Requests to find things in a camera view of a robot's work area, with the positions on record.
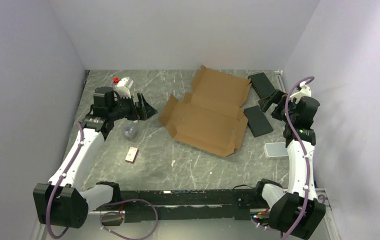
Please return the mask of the black foam block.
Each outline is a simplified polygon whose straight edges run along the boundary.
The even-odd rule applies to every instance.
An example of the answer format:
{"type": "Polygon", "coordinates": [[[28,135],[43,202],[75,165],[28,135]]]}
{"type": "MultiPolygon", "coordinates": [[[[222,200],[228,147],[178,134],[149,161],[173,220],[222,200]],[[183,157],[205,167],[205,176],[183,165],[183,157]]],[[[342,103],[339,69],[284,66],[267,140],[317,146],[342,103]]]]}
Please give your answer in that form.
{"type": "Polygon", "coordinates": [[[260,99],[269,97],[276,90],[264,72],[249,75],[247,78],[260,99]]]}
{"type": "Polygon", "coordinates": [[[273,132],[272,125],[258,105],[245,108],[243,112],[248,119],[247,126],[254,138],[273,132]]]}

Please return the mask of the brown cardboard box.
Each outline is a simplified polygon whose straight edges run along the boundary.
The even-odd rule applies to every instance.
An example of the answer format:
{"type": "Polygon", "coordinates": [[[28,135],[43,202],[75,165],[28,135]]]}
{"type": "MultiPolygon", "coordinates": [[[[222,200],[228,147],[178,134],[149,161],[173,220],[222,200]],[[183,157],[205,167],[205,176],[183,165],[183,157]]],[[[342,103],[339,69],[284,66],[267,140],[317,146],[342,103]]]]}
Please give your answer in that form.
{"type": "Polygon", "coordinates": [[[182,100],[171,95],[159,121],[176,141],[226,157],[242,146],[248,118],[241,106],[251,80],[202,65],[182,100]]]}

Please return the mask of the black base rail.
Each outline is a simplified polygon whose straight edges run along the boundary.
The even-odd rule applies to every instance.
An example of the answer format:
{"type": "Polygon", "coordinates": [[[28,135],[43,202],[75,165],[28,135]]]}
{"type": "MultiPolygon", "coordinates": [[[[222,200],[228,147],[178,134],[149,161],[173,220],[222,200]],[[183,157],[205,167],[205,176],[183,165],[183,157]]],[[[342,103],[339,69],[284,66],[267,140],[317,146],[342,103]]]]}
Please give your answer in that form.
{"type": "Polygon", "coordinates": [[[123,190],[121,200],[98,211],[121,211],[126,223],[158,220],[234,219],[249,221],[268,207],[251,188],[198,190],[123,190]]]}

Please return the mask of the red staples box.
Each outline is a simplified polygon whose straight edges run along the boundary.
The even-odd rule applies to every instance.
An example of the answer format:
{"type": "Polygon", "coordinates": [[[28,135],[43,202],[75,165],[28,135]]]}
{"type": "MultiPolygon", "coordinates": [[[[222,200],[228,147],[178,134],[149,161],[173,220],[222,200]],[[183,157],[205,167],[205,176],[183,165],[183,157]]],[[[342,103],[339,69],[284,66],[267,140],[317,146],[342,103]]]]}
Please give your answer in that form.
{"type": "Polygon", "coordinates": [[[131,164],[135,163],[138,152],[139,149],[137,147],[130,147],[125,156],[125,161],[131,164]]]}

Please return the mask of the black foam block far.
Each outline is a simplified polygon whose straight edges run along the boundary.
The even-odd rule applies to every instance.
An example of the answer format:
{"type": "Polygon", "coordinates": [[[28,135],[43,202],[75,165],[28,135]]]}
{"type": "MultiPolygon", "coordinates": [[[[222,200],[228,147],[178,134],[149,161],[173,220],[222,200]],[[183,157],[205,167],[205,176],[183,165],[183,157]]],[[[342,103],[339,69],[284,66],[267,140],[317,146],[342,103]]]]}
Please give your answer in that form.
{"type": "Polygon", "coordinates": [[[269,97],[276,90],[264,72],[249,75],[247,78],[260,99],[269,97]]]}

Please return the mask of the white rectangular tray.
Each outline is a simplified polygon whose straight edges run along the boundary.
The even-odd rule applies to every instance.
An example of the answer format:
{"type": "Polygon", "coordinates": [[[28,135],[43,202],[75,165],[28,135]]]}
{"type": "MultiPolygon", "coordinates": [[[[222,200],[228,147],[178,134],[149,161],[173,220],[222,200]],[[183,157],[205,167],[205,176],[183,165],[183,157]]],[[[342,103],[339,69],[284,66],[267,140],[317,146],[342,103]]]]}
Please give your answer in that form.
{"type": "Polygon", "coordinates": [[[265,156],[269,159],[284,158],[284,157],[289,156],[285,142],[265,143],[263,148],[264,148],[265,156]]]}

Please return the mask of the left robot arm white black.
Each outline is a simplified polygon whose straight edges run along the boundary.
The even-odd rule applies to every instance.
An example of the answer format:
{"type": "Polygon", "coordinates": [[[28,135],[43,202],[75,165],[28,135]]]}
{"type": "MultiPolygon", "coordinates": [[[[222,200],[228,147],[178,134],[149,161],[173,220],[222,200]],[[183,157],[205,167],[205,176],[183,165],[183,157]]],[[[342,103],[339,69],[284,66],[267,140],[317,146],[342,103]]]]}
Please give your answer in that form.
{"type": "Polygon", "coordinates": [[[72,148],[55,174],[46,182],[38,183],[33,199],[38,220],[48,228],[80,228],[88,213],[105,206],[117,209],[122,203],[118,183],[102,181],[88,190],[81,191],[84,174],[90,161],[106,141],[115,121],[146,121],[157,114],[144,98],[137,94],[120,96],[110,86],[98,87],[93,93],[90,111],[78,122],[78,133],[72,148]]]}

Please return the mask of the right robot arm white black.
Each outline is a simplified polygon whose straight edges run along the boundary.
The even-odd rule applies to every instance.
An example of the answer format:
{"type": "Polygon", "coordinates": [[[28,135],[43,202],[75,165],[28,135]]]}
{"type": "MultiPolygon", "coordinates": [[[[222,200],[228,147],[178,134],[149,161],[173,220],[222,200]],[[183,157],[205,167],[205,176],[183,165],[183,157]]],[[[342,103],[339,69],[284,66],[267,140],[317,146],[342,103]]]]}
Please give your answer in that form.
{"type": "Polygon", "coordinates": [[[278,89],[258,103],[262,112],[275,104],[271,116],[285,123],[283,137],[289,158],[289,181],[287,190],[264,178],[257,183],[254,203],[260,208],[268,206],[269,213],[252,219],[285,236],[308,240],[326,213],[326,206],[319,202],[315,190],[313,173],[316,134],[312,125],[320,103],[308,95],[288,97],[278,89]]]}

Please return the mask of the black foam block near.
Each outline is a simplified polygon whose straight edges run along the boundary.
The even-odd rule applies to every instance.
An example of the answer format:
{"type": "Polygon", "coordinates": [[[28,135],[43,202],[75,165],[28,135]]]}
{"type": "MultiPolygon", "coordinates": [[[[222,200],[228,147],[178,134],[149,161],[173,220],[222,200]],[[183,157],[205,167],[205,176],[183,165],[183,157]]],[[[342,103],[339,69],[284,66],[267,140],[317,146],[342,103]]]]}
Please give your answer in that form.
{"type": "Polygon", "coordinates": [[[258,105],[245,108],[243,112],[248,119],[247,126],[254,138],[273,132],[272,125],[258,105]]]}

